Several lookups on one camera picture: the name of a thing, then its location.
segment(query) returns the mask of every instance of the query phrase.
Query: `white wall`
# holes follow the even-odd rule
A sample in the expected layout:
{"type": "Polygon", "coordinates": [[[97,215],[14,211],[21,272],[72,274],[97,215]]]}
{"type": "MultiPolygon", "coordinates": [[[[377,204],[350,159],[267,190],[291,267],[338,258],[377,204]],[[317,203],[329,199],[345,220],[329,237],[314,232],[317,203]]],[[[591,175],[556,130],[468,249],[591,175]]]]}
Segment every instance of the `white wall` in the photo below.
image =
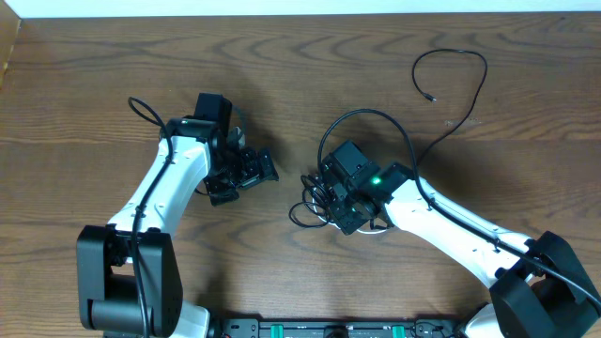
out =
{"type": "Polygon", "coordinates": [[[22,18],[601,10],[601,0],[6,0],[22,18]]]}

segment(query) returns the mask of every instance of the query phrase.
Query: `cable end plug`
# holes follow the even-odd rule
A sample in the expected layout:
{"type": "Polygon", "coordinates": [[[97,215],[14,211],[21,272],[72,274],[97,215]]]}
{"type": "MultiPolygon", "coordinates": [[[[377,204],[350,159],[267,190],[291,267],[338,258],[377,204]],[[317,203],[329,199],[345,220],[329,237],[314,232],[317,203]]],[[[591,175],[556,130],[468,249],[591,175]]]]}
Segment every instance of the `cable end plug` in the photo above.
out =
{"type": "Polygon", "coordinates": [[[429,100],[430,102],[434,102],[436,100],[435,97],[433,97],[432,95],[428,94],[428,93],[423,93],[422,95],[424,95],[424,97],[429,100]]]}

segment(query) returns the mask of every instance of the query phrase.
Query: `wood grain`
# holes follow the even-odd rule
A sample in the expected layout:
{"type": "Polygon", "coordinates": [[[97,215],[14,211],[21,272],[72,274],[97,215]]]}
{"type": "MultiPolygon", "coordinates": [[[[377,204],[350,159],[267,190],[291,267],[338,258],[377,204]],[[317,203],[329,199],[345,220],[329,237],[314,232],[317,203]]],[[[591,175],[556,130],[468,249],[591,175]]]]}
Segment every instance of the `wood grain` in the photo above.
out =
{"type": "MultiPolygon", "coordinates": [[[[504,227],[569,240],[601,286],[601,16],[596,13],[31,20],[0,93],[0,335],[98,336],[81,327],[75,239],[104,224],[151,164],[163,118],[198,92],[246,114],[248,143],[270,146],[279,183],[211,207],[194,196],[175,247],[187,300],[264,317],[467,315],[487,291],[411,234],[345,237],[287,219],[324,130],[345,111],[386,111],[418,148],[461,118],[489,61],[473,120],[439,146],[423,175],[504,227]]],[[[372,116],[336,130],[381,163],[406,160],[372,116]]],[[[587,335],[601,337],[596,325],[587,335]]]]}

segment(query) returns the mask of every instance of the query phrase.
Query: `wooden table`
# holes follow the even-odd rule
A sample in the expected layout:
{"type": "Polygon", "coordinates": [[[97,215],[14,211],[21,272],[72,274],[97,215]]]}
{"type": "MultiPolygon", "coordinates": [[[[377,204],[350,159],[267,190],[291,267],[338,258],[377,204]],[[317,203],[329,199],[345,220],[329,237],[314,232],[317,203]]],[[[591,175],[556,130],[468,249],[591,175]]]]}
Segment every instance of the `wooden table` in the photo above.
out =
{"type": "MultiPolygon", "coordinates": [[[[0,335],[99,335],[79,322],[75,239],[127,202],[157,150],[127,97],[168,119],[191,114],[199,92],[246,112],[248,144],[271,148],[281,181],[221,207],[192,197],[175,237],[187,300],[265,318],[467,315],[486,289],[427,242],[287,218],[342,113],[388,112],[418,149],[465,114],[477,58],[424,60],[434,104],[413,88],[412,62],[438,47],[479,51],[490,69],[472,119],[423,175],[501,226],[566,238],[601,287],[600,46],[592,13],[25,21],[0,92],[0,335]]],[[[347,138],[407,163],[376,116],[345,122],[328,149],[347,138]]]]}

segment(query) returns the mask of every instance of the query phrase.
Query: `cable connector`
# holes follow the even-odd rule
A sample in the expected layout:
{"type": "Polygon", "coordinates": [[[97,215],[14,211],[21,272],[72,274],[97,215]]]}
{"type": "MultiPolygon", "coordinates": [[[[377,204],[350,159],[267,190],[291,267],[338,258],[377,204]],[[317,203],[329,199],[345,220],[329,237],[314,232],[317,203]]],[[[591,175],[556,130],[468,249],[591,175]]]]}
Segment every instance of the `cable connector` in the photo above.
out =
{"type": "Polygon", "coordinates": [[[424,97],[426,99],[428,99],[430,102],[434,102],[436,100],[435,97],[433,97],[432,95],[428,94],[428,93],[423,93],[422,95],[424,95],[424,97]]]}

